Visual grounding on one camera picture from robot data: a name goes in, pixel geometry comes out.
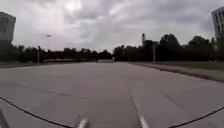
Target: asphalt road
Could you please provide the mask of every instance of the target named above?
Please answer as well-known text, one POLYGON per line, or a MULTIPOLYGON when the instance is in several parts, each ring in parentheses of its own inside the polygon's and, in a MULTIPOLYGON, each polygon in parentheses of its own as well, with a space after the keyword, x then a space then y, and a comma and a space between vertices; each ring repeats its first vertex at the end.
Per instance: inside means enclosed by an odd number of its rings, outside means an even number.
MULTIPOLYGON (((0 96, 46 119, 97 128, 166 128, 224 106, 224 84, 127 63, 0 70, 0 96)), ((57 128, 0 101, 10 128, 57 128)), ((223 128, 224 112, 183 128, 223 128)))

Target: tree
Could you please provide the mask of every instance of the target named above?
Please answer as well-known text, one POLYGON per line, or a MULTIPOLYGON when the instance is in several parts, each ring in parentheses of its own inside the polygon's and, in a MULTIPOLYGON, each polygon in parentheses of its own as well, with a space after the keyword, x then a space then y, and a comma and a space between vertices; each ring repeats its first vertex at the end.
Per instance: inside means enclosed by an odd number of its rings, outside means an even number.
POLYGON ((155 43, 155 41, 152 40, 146 40, 144 42, 144 45, 142 47, 142 53, 144 55, 144 60, 149 60, 152 61, 153 59, 153 44, 155 43))
POLYGON ((112 55, 107 50, 104 50, 99 53, 99 59, 112 59, 112 55))
POLYGON ((97 53, 97 51, 92 51, 92 53, 91 53, 91 58, 93 59, 93 60, 98 60, 98 53, 97 53))
POLYGON ((201 36, 195 36, 185 47, 184 56, 189 60, 206 61, 213 60, 215 47, 214 42, 210 42, 201 36))
POLYGON ((158 57, 162 61, 178 60, 180 54, 180 44, 173 34, 165 34, 158 46, 158 57))
POLYGON ((64 48, 63 56, 66 59, 76 59, 77 51, 76 48, 64 48))
POLYGON ((124 61, 125 58, 125 51, 124 51, 124 45, 115 47, 113 50, 113 56, 116 61, 124 61))

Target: white building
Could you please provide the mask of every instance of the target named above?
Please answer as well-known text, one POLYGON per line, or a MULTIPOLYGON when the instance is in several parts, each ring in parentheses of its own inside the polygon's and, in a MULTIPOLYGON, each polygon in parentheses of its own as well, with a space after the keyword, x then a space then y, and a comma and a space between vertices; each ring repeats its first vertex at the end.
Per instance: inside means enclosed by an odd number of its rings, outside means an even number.
POLYGON ((7 59, 13 40, 16 18, 0 12, 0 61, 7 59))
POLYGON ((218 39, 221 36, 224 36, 224 7, 213 11, 212 17, 215 28, 215 36, 218 39))
POLYGON ((12 42, 16 18, 0 12, 0 42, 12 42))

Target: building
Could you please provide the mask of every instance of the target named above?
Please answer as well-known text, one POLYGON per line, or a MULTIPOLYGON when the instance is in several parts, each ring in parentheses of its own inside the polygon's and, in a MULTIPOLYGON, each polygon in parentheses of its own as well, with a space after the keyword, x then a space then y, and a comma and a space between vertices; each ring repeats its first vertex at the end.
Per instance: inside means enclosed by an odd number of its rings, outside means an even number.
POLYGON ((10 52, 16 18, 0 12, 0 59, 10 52))
POLYGON ((152 46, 154 43, 155 41, 146 40, 145 33, 142 33, 142 46, 152 46))
POLYGON ((0 41, 12 42, 16 18, 0 12, 0 41))
POLYGON ((215 36, 218 39, 224 35, 224 7, 213 11, 212 18, 214 22, 215 36))

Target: grass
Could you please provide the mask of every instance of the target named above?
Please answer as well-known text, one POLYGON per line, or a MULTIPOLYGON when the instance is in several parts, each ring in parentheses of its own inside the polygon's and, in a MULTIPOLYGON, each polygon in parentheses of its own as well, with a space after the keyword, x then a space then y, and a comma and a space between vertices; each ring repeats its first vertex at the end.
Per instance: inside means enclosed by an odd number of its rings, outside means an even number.
POLYGON ((187 62, 187 61, 185 62, 185 61, 180 61, 180 62, 157 62, 157 64, 224 71, 224 62, 187 62))

